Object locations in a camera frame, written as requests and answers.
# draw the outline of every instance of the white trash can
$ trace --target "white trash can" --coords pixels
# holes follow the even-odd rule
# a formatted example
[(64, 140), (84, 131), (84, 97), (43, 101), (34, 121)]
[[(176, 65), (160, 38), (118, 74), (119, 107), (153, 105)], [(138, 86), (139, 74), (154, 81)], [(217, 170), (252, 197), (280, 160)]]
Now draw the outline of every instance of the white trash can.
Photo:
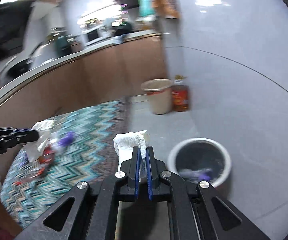
[(172, 85), (173, 82), (169, 79), (153, 79), (141, 85), (154, 114), (166, 114), (172, 110)]
[[(231, 172), (231, 157), (224, 146), (214, 140), (191, 138), (175, 145), (168, 156), (167, 168), (193, 183), (199, 180), (192, 181), (189, 177), (201, 170), (211, 170), (212, 179), (209, 181), (213, 187), (220, 189)], [(181, 171), (189, 173), (189, 176), (183, 176)]]

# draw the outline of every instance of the cooking oil bottle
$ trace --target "cooking oil bottle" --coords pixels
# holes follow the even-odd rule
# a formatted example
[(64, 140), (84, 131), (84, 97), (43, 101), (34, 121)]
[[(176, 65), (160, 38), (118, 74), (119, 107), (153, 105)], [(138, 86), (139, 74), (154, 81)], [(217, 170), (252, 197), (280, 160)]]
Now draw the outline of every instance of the cooking oil bottle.
[(185, 78), (176, 75), (172, 87), (173, 110), (177, 112), (188, 110), (188, 86), (184, 83)]

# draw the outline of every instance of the black gripper frame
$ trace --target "black gripper frame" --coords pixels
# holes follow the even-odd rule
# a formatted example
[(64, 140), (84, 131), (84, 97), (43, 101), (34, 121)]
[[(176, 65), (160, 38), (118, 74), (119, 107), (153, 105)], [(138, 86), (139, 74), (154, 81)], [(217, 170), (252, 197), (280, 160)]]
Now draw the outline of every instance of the black gripper frame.
[[(119, 201), (136, 201), (139, 160), (134, 147), (131, 160), (121, 165), (125, 176), (76, 184), (15, 240), (113, 240)], [(175, 173), (163, 177), (165, 164), (154, 158), (152, 147), (146, 165), (148, 197), (168, 203), (171, 240), (269, 240), (212, 185), (201, 187)]]
[(0, 128), (0, 154), (17, 144), (37, 141), (39, 133), (31, 129), (15, 129), (14, 127)]

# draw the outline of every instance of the patterned rug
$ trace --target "patterned rug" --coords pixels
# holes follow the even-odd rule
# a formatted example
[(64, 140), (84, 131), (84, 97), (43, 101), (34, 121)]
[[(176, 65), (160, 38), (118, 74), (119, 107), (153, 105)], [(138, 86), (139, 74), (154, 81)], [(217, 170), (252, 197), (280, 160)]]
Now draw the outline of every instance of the patterned rug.
[(51, 132), (57, 131), (61, 137), (74, 131), (75, 140), (64, 153), (55, 154), (42, 178), (17, 186), (14, 182), (28, 170), (28, 166), (19, 168), (25, 155), (20, 150), (8, 171), (0, 199), (22, 228), (79, 181), (99, 181), (117, 170), (118, 156), (112, 139), (126, 132), (128, 112), (128, 102), (119, 100), (50, 118), (55, 120)]

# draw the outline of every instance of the crumpled tissue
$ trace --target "crumpled tissue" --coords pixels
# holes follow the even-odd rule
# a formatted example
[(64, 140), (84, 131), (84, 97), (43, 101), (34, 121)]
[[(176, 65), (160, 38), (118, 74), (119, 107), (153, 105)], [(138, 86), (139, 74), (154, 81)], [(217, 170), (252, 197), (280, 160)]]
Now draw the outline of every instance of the crumpled tissue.
[(38, 131), (39, 139), (36, 142), (29, 142), (23, 146), (30, 163), (37, 160), (43, 154), (54, 123), (54, 120), (44, 120), (33, 125), (32, 130)]
[(119, 156), (118, 170), (120, 170), (123, 161), (132, 158), (134, 146), (140, 148), (142, 159), (146, 158), (146, 147), (149, 144), (149, 133), (146, 130), (117, 134), (113, 141), (115, 152)]

